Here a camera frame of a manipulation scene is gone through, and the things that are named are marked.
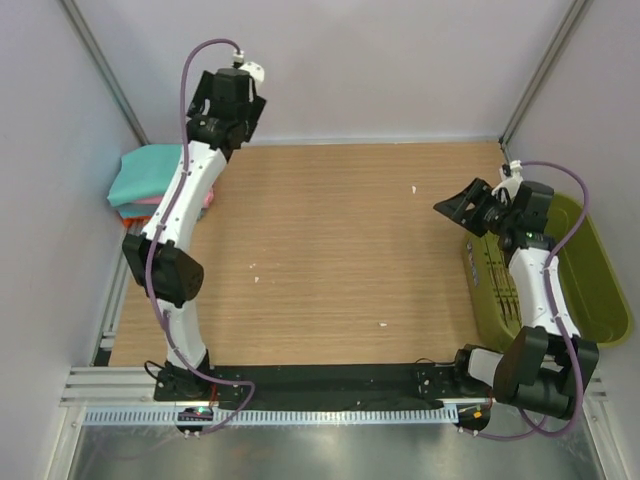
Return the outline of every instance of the teal towel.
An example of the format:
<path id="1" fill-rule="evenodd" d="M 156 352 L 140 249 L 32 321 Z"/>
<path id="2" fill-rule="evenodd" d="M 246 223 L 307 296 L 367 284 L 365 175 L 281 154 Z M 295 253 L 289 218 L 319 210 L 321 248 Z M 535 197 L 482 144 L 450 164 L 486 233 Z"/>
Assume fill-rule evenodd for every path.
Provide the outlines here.
<path id="1" fill-rule="evenodd" d="M 122 218 L 150 217 L 156 213 L 157 205 L 140 205 L 137 203 L 124 203 L 118 205 L 116 210 Z"/>
<path id="2" fill-rule="evenodd" d="M 121 158 L 107 199 L 112 207 L 164 195 L 176 171 L 182 145 L 145 145 Z"/>

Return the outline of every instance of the pink cloth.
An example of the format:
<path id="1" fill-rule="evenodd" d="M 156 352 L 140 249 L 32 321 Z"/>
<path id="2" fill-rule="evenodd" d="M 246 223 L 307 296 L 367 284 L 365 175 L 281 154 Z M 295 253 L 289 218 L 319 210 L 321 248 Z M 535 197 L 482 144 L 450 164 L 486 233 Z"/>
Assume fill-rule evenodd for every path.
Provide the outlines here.
<path id="1" fill-rule="evenodd" d="M 158 195 L 157 197 L 141 198 L 140 200 L 136 200 L 133 203 L 137 203 L 139 205 L 160 205 L 161 201 L 162 196 Z M 209 193 L 207 193 L 207 196 L 204 199 L 204 205 L 202 206 L 202 208 L 209 208 L 211 202 L 213 202 L 213 188 L 209 189 Z"/>

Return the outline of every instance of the cable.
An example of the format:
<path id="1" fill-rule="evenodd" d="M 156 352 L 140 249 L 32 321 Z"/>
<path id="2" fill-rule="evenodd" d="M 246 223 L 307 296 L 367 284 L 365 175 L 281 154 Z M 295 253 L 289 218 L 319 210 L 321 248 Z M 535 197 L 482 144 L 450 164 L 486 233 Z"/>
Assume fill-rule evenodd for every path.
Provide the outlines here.
<path id="1" fill-rule="evenodd" d="M 435 367 L 449 367 L 451 365 L 453 365 L 455 362 L 449 362 L 449 363 L 438 363 L 435 362 L 433 360 L 431 360 L 428 357 L 420 357 L 418 360 L 416 360 L 415 362 L 413 362 L 414 365 L 417 365 L 418 363 L 421 363 L 423 361 L 429 362 L 431 364 L 433 364 Z"/>
<path id="2" fill-rule="evenodd" d="M 578 229 L 582 226 L 585 218 L 587 217 L 587 213 L 589 211 L 589 203 L 590 203 L 589 189 L 587 188 L 587 185 L 584 183 L 584 180 L 582 180 L 582 178 L 580 178 L 577 173 L 573 172 L 572 170 L 566 167 L 563 167 L 562 165 L 558 165 L 551 162 L 522 162 L 522 166 L 542 166 L 542 167 L 554 168 L 572 177 L 578 183 L 578 185 L 580 185 L 580 188 L 582 189 L 582 195 L 583 195 L 582 211 L 578 216 L 578 220 L 573 225 L 573 227 L 571 227 L 569 232 L 562 238 L 562 240 L 560 240 L 558 244 L 551 250 L 551 252 L 547 256 L 547 259 L 543 267 L 545 293 L 547 295 L 547 299 L 549 300 L 549 305 L 551 306 L 551 313 L 553 315 L 553 319 L 555 323 L 558 325 L 558 330 L 560 330 L 562 339 L 564 340 L 564 343 L 567 347 L 567 352 L 569 354 L 569 359 L 571 361 L 571 368 L 573 368 L 573 371 L 574 371 L 574 377 L 576 382 L 576 398 L 575 398 L 575 405 L 574 405 L 573 414 L 571 415 L 571 418 L 562 428 L 556 431 L 548 431 L 543 428 L 548 420 L 548 417 L 546 416 L 543 417 L 542 420 L 536 424 L 533 420 L 531 420 L 531 418 L 529 418 L 529 415 L 527 414 L 527 412 L 525 412 L 521 408 L 518 409 L 520 412 L 520 415 L 522 416 L 522 419 L 524 420 L 524 422 L 531 428 L 531 430 L 529 430 L 526 433 L 522 433 L 519 435 L 511 435 L 511 436 L 501 436 L 501 435 L 492 435 L 489 433 L 471 431 L 468 429 L 460 429 L 460 431 L 466 431 L 467 433 L 473 434 L 474 436 L 478 436 L 478 437 L 489 439 L 489 440 L 495 440 L 499 442 L 522 440 L 524 438 L 530 437 L 535 433 L 539 433 L 540 435 L 543 435 L 545 437 L 551 437 L 551 438 L 560 437 L 568 433 L 573 427 L 575 427 L 576 423 L 578 422 L 578 418 L 580 417 L 579 412 L 582 408 L 582 402 L 584 400 L 584 384 L 582 382 L 582 371 L 580 370 L 578 355 L 573 346 L 573 343 L 571 342 L 571 337 L 569 336 L 569 332 L 567 331 L 567 328 L 565 327 L 561 316 L 558 314 L 559 313 L 558 305 L 556 303 L 555 295 L 553 293 L 553 286 L 551 284 L 551 270 L 549 269 L 549 266 L 551 265 L 551 262 L 553 261 L 553 259 L 558 255 L 558 252 L 567 244 L 569 240 L 571 240 L 571 238 L 575 235 Z"/>
<path id="3" fill-rule="evenodd" d="M 249 393 L 248 395 L 245 397 L 245 399 L 241 402 L 241 404 L 238 406 L 238 408 L 232 412 L 230 415 L 228 415 L 224 420 L 222 420 L 220 423 L 213 425 L 211 427 L 208 427 L 206 429 L 203 429 L 202 432 L 200 432 L 200 435 L 206 435 L 209 433 L 213 433 L 216 432 L 218 430 L 220 430 L 222 427 L 224 427 L 227 423 L 229 423 L 231 420 L 233 420 L 238 413 L 240 413 L 251 401 L 251 398 L 253 397 L 254 391 L 255 391 L 255 384 L 253 382 L 250 381 L 229 381 L 229 380 L 221 380 L 215 377 L 211 377 L 209 375 L 206 375 L 202 372 L 199 372 L 196 367 L 194 367 L 193 365 L 189 364 L 189 361 L 184 357 L 184 355 L 180 352 L 180 350 L 178 349 L 178 347 L 176 346 L 172 336 L 171 336 L 171 329 L 169 327 L 169 323 L 171 321 L 171 319 L 168 317 L 168 314 L 166 311 L 161 311 L 160 310 L 160 305 L 158 304 L 158 299 L 155 295 L 155 292 L 153 290 L 153 280 L 152 280 L 152 276 L 151 276 L 151 271 L 152 271 L 152 264 L 153 264 L 153 258 L 155 256 L 156 253 L 156 249 L 158 247 L 158 241 L 160 239 L 160 235 L 162 233 L 162 230 L 165 228 L 165 224 L 167 222 L 167 220 L 169 219 L 169 216 L 171 215 L 171 210 L 173 209 L 173 207 L 175 206 L 176 202 L 178 201 L 178 198 L 180 196 L 180 193 L 182 192 L 182 189 L 184 188 L 184 184 L 186 183 L 187 180 L 187 176 L 189 175 L 189 137 L 187 134 L 187 123 L 186 123 L 186 89 L 187 89 L 187 76 L 189 73 L 189 66 L 191 65 L 191 62 L 193 61 L 193 59 L 195 58 L 195 56 L 204 48 L 210 46 L 210 45 L 219 45 L 219 44 L 227 44 L 227 45 L 231 45 L 232 47 L 235 48 L 236 53 L 240 54 L 241 50 L 240 47 L 238 46 L 237 43 L 233 42 L 232 40 L 228 40 L 226 38 L 216 38 L 213 40 L 208 40 L 206 42 L 201 43 L 200 45 L 198 45 L 197 47 L 195 47 L 191 53 L 187 56 L 187 59 L 185 60 L 184 63 L 184 67 L 182 69 L 182 77 L 180 80 L 180 126 L 181 126 L 181 134 L 182 134 L 182 148 L 183 148 L 183 165 L 182 165 L 182 175 L 180 176 L 180 180 L 178 182 L 178 186 L 176 187 L 175 192 L 173 193 L 173 195 L 171 196 L 171 199 L 169 200 L 169 204 L 167 206 L 167 209 L 164 211 L 164 213 L 161 215 L 160 217 L 160 221 L 158 223 L 158 225 L 156 226 L 156 231 L 155 234 L 153 236 L 153 239 L 151 240 L 151 245 L 149 247 L 149 252 L 147 254 L 147 259 L 146 259 L 146 263 L 145 263 L 145 285 L 147 287 L 147 293 L 149 295 L 149 300 L 151 301 L 151 306 L 153 307 L 153 311 L 155 313 L 156 319 L 158 320 L 158 323 L 160 324 L 160 326 L 162 327 L 162 329 L 164 330 L 166 337 L 167 337 L 167 343 L 169 344 L 169 347 L 174 351 L 174 353 L 176 354 L 176 357 L 178 357 L 178 359 L 184 364 L 184 366 L 187 368 L 187 370 L 189 370 L 192 374 L 196 375 L 199 378 L 202 378 L 203 380 L 206 380 L 210 383 L 213 384 L 219 384 L 219 385 L 226 385 L 226 386 L 247 386 L 249 387 Z"/>
<path id="4" fill-rule="evenodd" d="M 144 362 L 143 367 L 144 367 L 144 371 L 147 372 L 147 375 L 149 375 L 151 378 L 153 378 L 156 382 L 158 381 L 158 376 L 155 375 L 150 369 L 149 369 L 149 365 L 153 365 L 154 367 L 162 370 L 162 365 L 156 363 L 156 362 L 152 362 L 151 360 L 147 360 L 146 362 Z"/>

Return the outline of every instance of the folded towel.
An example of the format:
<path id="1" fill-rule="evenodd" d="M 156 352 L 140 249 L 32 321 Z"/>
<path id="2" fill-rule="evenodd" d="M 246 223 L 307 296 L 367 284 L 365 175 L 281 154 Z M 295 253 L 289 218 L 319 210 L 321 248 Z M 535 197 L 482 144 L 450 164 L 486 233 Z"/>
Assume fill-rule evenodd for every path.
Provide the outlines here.
<path id="1" fill-rule="evenodd" d="M 181 155 L 182 145 L 145 145 L 123 155 L 107 197 L 111 206 L 164 195 Z"/>

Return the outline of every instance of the olive green basket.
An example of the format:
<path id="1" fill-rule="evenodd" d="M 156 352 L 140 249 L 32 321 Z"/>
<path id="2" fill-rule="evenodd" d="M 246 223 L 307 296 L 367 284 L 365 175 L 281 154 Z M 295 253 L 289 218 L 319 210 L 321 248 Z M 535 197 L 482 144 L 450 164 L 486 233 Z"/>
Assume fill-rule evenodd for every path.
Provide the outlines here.
<path id="1" fill-rule="evenodd" d="M 582 206 L 556 193 L 545 233 L 562 239 L 575 224 Z M 498 238 L 467 235 L 462 248 L 465 272 L 480 339 L 504 352 L 521 328 L 515 283 L 504 264 Z M 623 343 L 633 320 L 609 259 L 587 216 L 558 254 L 560 284 L 571 318 L 583 338 L 600 347 Z"/>

